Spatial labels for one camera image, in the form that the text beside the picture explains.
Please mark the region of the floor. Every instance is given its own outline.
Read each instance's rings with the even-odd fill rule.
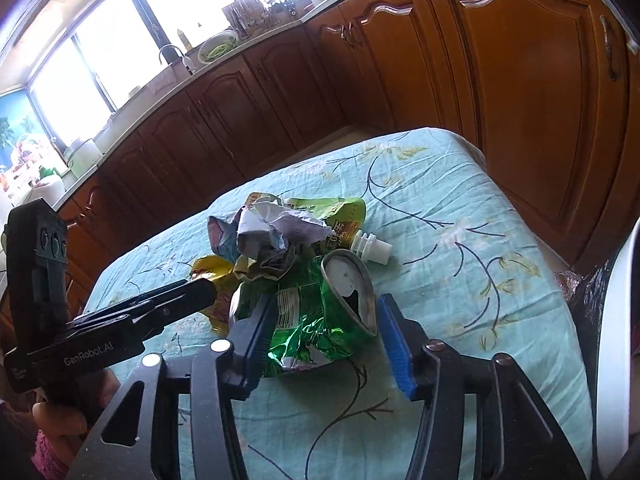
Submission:
[[[346,126],[286,160],[282,167],[295,164],[296,162],[301,162],[302,160],[307,160],[313,156],[329,153],[333,150],[344,148],[345,146],[351,146],[352,144],[362,142],[363,140],[373,139],[379,135],[381,135],[380,131],[375,130],[374,128],[355,128],[353,126]],[[564,263],[564,261],[562,261],[562,259],[547,244],[538,237],[536,237],[536,240],[538,240],[538,246],[540,247],[540,251],[542,252],[542,256],[545,259],[546,264],[553,272],[565,272],[566,270],[569,270],[569,267]]]

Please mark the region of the barcode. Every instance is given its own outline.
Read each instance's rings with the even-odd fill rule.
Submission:
[[[286,288],[278,292],[278,322],[276,330],[289,330],[298,325],[300,297],[297,288]]]

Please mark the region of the faucet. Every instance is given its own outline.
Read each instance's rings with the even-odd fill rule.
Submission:
[[[160,64],[162,64],[162,51],[164,49],[166,49],[167,47],[169,47],[169,46],[172,49],[178,51],[178,56],[182,59],[182,64],[187,69],[187,72],[189,72],[189,75],[193,75],[193,69],[195,68],[194,65],[193,65],[193,61],[191,60],[191,58],[189,56],[186,56],[184,54],[184,52],[180,49],[179,46],[175,46],[172,43],[168,43],[168,44],[163,45],[162,47],[160,47],[160,50],[158,51],[158,61],[160,62]]]

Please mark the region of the ceiling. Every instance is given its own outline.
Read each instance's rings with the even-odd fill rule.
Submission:
[[[95,0],[49,0],[0,65],[0,94],[25,85],[42,56]]]

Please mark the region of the human hand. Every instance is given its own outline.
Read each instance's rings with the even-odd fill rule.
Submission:
[[[120,381],[107,369],[104,371],[98,403],[106,408],[120,387]],[[71,406],[39,402],[33,406],[33,418],[60,462],[69,466],[80,449],[81,435],[88,429],[84,415]]]

